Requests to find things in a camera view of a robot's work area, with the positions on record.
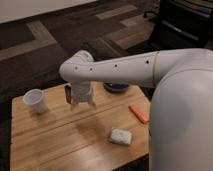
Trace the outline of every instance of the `orange marker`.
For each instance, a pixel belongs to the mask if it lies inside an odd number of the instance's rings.
[[[147,118],[147,115],[140,111],[137,107],[128,106],[132,113],[135,114],[135,116],[143,123],[147,124],[149,122],[149,119]]]

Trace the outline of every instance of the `paper cup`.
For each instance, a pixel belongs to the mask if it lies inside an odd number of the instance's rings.
[[[32,89],[28,91],[24,95],[23,101],[38,114],[44,113],[47,110],[47,106],[44,102],[44,93],[40,89]]]

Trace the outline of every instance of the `floor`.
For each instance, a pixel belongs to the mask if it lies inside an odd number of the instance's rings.
[[[154,1],[101,1],[0,25],[0,170],[9,170],[12,98],[63,83],[59,66],[80,49],[96,61],[151,51],[154,23],[143,13]]]

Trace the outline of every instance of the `chair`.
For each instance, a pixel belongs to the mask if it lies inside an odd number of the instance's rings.
[[[209,1],[161,0],[148,43],[159,50],[205,47],[213,28],[212,9]]]

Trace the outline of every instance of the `wooden table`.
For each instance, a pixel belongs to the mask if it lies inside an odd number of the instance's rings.
[[[66,103],[64,85],[45,90],[48,112],[35,114],[15,98],[12,106],[11,170],[105,171],[113,170],[148,153],[148,126],[140,123],[128,105],[149,113],[142,91],[131,86],[121,94],[93,83],[94,109],[80,104],[73,111]],[[112,127],[133,133],[131,146],[112,144]]]

